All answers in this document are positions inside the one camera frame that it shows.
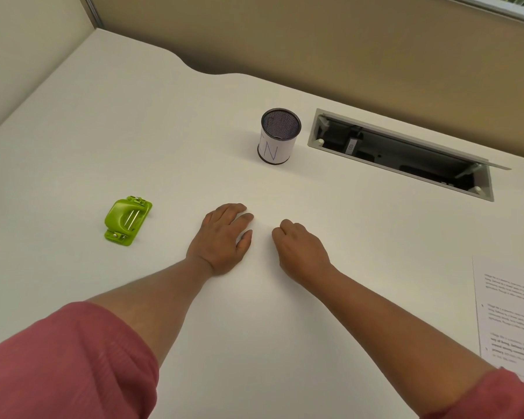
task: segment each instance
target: mesh pen cup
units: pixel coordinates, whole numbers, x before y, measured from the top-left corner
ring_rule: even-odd
[[[258,155],[266,163],[280,165],[291,156],[300,133],[300,120],[286,109],[268,110],[262,115]]]

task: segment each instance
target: left hand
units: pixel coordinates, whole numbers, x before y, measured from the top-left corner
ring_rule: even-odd
[[[196,237],[190,243],[187,259],[200,258],[208,262],[212,275],[224,275],[239,263],[252,241],[252,230],[246,231],[237,243],[237,238],[254,219],[245,213],[244,204],[224,204],[209,212]]]

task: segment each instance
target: wall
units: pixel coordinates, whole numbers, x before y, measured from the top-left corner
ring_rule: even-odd
[[[0,123],[92,30],[78,0],[0,0]]]
[[[93,0],[105,27],[524,156],[524,24],[450,0]]]

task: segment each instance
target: forearm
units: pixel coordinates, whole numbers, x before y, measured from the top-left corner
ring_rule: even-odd
[[[188,308],[211,274],[209,263],[188,258],[89,302],[110,310],[130,325],[151,347],[161,366]]]
[[[332,269],[306,285],[418,414],[444,409],[493,366],[384,297]]]

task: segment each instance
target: white paper label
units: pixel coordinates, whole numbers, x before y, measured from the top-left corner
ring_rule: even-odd
[[[283,163],[290,157],[296,139],[297,137],[286,141],[276,140],[266,135],[264,130],[262,130],[260,132],[258,153],[268,163],[273,163],[274,165]]]

